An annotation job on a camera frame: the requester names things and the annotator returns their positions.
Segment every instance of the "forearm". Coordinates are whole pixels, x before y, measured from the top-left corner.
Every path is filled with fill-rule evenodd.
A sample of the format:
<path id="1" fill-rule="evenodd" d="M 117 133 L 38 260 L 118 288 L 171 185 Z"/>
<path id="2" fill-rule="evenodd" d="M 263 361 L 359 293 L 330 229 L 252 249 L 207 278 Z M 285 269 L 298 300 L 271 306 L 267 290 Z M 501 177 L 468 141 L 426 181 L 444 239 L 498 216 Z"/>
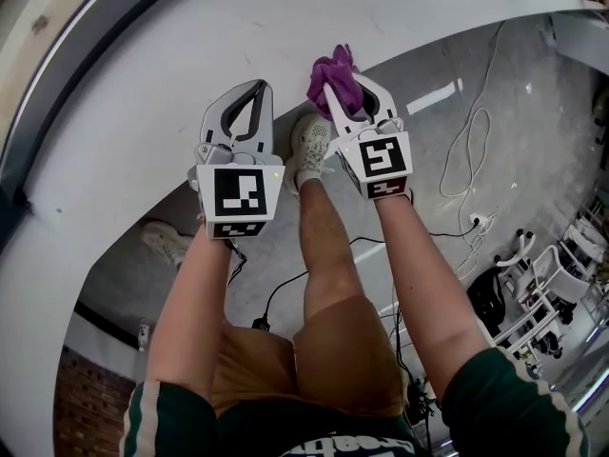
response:
<path id="1" fill-rule="evenodd" d="M 375 202 L 403 320 L 442 398 L 453 376 L 488 347 L 461 282 L 404 196 Z"/>
<path id="2" fill-rule="evenodd" d="M 216 365 L 230 250 L 200 228 L 154 331 L 147 380 L 186 387 L 208 401 Z"/>

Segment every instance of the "brick wall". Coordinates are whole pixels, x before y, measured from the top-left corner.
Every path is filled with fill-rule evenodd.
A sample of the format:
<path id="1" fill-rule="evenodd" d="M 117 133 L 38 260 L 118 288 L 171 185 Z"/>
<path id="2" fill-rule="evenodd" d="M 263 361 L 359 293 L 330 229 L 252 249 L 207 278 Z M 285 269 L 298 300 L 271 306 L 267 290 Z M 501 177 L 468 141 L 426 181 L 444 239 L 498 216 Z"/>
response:
<path id="1" fill-rule="evenodd" d="M 57 457 L 118 455 L 123 415 L 135 384 L 64 348 L 53 414 Z"/>

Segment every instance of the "gray concrete floor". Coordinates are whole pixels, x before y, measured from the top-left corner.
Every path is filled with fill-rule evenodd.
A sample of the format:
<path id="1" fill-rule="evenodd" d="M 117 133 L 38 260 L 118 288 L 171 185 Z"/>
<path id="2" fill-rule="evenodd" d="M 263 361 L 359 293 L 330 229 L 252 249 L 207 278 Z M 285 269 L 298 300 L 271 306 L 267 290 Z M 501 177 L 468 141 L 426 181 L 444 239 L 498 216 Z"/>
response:
<path id="1" fill-rule="evenodd" d="M 478 267 L 463 280 L 466 286 L 492 265 L 495 253 L 510 252 L 518 228 L 536 232 L 538 242 L 531 257 L 540 253 L 562 235 L 593 187 L 601 153 L 595 144 L 601 130 L 590 116 L 596 74 L 548 47 L 543 38 L 545 28 L 544 16 L 506 23 L 487 92 L 479 103 L 492 115 L 492 132 L 484 167 L 463 217 L 475 211 L 484 215 L 497 213 L 498 218 L 481 248 Z M 430 231 L 459 231 L 457 209 L 461 199 L 442 197 L 439 183 L 448 148 L 481 90 L 496 30 L 497 25 L 492 25 L 463 32 L 365 73 L 392 93 L 410 133 L 415 172 L 409 185 L 415 193 L 416 210 Z M 357 50 L 354 53 L 357 61 Z M 408 115 L 408 103 L 459 78 L 463 82 L 462 93 Z M 287 154 L 288 132 L 308 109 L 310 105 L 303 104 L 276 120 L 276 152 Z M 487 127 L 484 116 L 479 120 L 473 128 L 474 164 L 480 161 Z M 381 239 L 373 205 L 360 198 L 336 158 L 327 164 L 336 173 L 327 175 L 324 184 L 349 236 Z M 463 189 L 469 182 L 468 175 L 462 140 L 451 162 L 446 189 Z M 141 225 L 149 219 L 160 219 L 182 233 L 192 234 L 197 212 L 195 193 L 186 184 L 180 186 L 96 263 L 80 301 L 132 333 L 137 332 L 142 318 L 157 320 L 175 269 L 140 241 Z M 262 315 L 270 292 L 305 270 L 298 242 L 298 218 L 296 199 L 283 189 L 272 230 L 239 244 L 249 261 L 227 293 L 226 317 L 231 323 L 250 326 Z M 469 254 L 469 246 L 462 239 L 436 241 L 453 268 Z M 354 254 L 373 247 L 360 241 L 353 246 Z M 358 270 L 368 298 L 378 308 L 388 306 L 392 279 L 384 250 L 361 262 Z M 305 282 L 306 278 L 302 278 L 277 293 L 269 313 L 273 331 L 290 337 L 302 325 Z M 390 330 L 391 318 L 383 321 Z M 403 354 L 413 371 L 420 372 L 414 349 L 405 348 Z M 431 427 L 435 441 L 447 434 L 439 417 L 433 419 Z"/>

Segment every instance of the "metal frame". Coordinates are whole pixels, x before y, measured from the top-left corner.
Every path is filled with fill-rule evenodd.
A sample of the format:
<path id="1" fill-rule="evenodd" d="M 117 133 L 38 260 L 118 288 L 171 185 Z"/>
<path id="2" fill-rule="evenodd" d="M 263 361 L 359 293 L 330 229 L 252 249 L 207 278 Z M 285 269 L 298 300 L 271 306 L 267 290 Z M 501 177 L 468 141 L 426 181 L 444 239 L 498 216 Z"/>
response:
<path id="1" fill-rule="evenodd" d="M 86 0 L 33 74 L 0 156 L 0 252 L 29 211 L 24 185 L 71 93 L 114 40 L 158 0 Z"/>

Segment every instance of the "black and white square marker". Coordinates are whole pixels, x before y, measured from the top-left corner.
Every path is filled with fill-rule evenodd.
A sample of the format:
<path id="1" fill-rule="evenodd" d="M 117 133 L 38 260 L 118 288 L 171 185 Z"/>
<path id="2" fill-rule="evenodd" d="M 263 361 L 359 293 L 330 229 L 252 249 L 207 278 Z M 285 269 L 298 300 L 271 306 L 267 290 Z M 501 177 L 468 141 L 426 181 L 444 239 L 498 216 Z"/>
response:
<path id="1" fill-rule="evenodd" d="M 404 193 L 405 190 L 406 176 L 377 181 L 376 183 L 368 183 L 368 198 L 382 198 L 383 196 Z"/>
<path id="2" fill-rule="evenodd" d="M 216 215 L 266 215 L 265 180 L 259 169 L 215 169 Z"/>
<path id="3" fill-rule="evenodd" d="M 381 137 L 360 143 L 360 151 L 366 178 L 406 171 L 397 137 Z"/>
<path id="4" fill-rule="evenodd" d="M 265 226 L 266 222 L 243 222 L 242 224 L 215 224 L 213 236 L 221 237 L 255 237 Z"/>
<path id="5" fill-rule="evenodd" d="M 355 171 L 349 166 L 349 162 L 344 158 L 344 156 L 342 154 L 339 154 L 339 157 L 341 158 L 341 164 L 343 165 L 343 169 L 346 171 L 349 178 L 351 178 L 351 181 L 353 181 L 355 188 L 357 188 L 358 191 L 360 192 L 360 194 L 362 194 L 362 187 L 360 186 L 360 180 L 358 179 L 357 175 L 355 174 Z"/>

